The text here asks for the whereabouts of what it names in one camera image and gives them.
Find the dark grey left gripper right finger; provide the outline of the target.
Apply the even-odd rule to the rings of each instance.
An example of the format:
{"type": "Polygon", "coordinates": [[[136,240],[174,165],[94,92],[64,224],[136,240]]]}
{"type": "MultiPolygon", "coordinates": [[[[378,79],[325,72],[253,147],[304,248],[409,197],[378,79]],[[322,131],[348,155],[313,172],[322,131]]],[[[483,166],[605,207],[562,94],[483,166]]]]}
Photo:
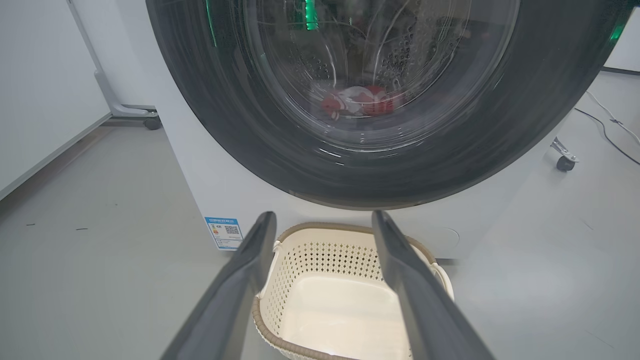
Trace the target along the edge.
{"type": "Polygon", "coordinates": [[[415,360],[493,360],[461,310],[384,210],[371,216],[382,277],[397,294],[415,360]]]}

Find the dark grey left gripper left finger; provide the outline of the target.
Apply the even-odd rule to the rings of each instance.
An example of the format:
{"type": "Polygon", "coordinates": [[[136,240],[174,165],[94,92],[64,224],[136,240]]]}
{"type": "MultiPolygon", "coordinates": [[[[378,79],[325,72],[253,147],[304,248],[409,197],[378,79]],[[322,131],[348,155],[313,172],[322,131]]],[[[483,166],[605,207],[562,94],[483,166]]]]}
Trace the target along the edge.
{"type": "Polygon", "coordinates": [[[256,294],[268,279],[277,216],[258,216],[240,247],[215,276],[162,360],[239,360],[256,294]]]}

